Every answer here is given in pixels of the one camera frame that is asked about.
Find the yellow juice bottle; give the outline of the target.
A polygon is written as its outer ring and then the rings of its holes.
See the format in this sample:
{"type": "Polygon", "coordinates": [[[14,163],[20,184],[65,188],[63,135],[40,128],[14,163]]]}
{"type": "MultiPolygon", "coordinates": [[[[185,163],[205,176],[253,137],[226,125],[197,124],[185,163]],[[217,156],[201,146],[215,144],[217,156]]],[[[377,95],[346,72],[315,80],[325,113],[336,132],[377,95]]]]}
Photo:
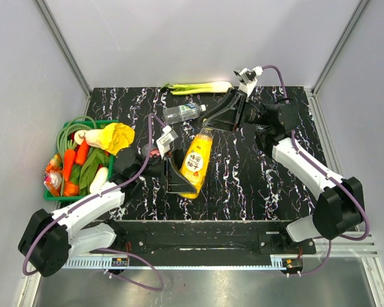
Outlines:
{"type": "Polygon", "coordinates": [[[213,142],[212,130],[202,128],[195,136],[186,153],[180,172],[196,189],[195,193],[180,193],[180,196],[187,199],[196,199],[204,184],[211,148],[213,142]]]}

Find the red cap water bottle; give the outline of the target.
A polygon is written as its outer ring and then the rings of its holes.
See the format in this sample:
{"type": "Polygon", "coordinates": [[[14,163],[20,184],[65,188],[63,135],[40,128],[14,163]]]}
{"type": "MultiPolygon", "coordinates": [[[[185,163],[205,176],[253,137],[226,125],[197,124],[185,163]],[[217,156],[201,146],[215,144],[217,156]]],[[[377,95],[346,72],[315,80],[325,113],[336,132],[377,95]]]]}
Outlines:
{"type": "Polygon", "coordinates": [[[141,149],[142,156],[146,157],[149,154],[150,159],[160,158],[161,154],[158,148],[155,145],[152,145],[150,150],[148,149],[148,145],[145,145],[141,149]]]}

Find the clear bottle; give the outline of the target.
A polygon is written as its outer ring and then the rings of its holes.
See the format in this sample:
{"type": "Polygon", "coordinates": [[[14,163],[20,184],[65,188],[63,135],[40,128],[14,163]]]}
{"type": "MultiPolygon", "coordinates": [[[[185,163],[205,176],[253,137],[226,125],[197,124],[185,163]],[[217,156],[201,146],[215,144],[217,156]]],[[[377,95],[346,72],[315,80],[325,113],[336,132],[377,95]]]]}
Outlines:
{"type": "Polygon", "coordinates": [[[202,113],[206,112],[206,110],[206,105],[198,105],[197,103],[188,103],[166,108],[163,110],[164,122],[167,125],[173,125],[188,120],[194,120],[199,118],[202,113]]]}

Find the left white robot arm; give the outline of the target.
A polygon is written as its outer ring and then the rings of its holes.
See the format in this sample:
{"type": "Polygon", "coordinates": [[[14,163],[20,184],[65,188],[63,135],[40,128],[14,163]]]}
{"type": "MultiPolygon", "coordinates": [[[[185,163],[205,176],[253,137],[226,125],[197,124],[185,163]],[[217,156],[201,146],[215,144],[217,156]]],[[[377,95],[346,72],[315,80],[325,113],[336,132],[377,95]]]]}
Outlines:
{"type": "Polygon", "coordinates": [[[132,148],[119,151],[113,176],[100,190],[62,209],[40,209],[31,216],[18,245],[25,264],[48,277],[75,256],[104,248],[113,253],[129,250],[127,230],[117,222],[91,223],[131,200],[141,189],[141,176],[159,177],[166,193],[196,193],[196,187],[178,169],[177,155],[178,151],[164,157],[142,156],[132,148]]]}

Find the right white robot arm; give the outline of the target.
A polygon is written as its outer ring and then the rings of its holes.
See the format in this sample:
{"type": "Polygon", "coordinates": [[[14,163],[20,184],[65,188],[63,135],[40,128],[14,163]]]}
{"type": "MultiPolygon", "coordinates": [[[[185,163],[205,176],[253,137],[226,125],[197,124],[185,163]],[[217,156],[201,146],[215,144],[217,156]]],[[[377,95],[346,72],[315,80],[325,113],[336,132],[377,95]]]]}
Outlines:
{"type": "Polygon", "coordinates": [[[298,110],[289,99],[257,104],[243,91],[229,89],[218,106],[203,115],[199,122],[205,128],[225,132],[238,131],[245,124],[255,125],[258,149],[287,168],[314,195],[317,204],[313,214],[291,222],[279,236],[278,245],[282,251],[293,253],[307,239],[345,237],[348,230],[360,223],[369,223],[361,182],[333,172],[296,140],[298,110]]]}

